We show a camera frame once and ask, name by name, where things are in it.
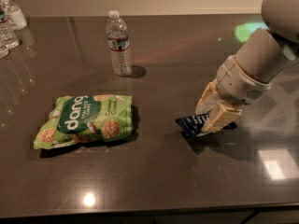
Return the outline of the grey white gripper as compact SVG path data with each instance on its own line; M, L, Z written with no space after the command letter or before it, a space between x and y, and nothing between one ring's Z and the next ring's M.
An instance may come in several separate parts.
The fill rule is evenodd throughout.
M234 55L229 56L218 69L216 81L207 84L196 105L196 115L211 110L202 132L216 133L236 121L242 115L243 105L256 103L271 89L271 85L271 82L263 83L255 80L244 71ZM217 104L221 99L235 105Z

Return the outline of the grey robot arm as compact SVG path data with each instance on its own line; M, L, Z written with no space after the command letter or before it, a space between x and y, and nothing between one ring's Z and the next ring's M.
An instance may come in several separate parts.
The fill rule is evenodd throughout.
M298 64L299 0L263 0L262 17L266 27L255 30L206 86L195 108L197 115L208 115L201 134L236 121L245 105L271 89L275 76Z

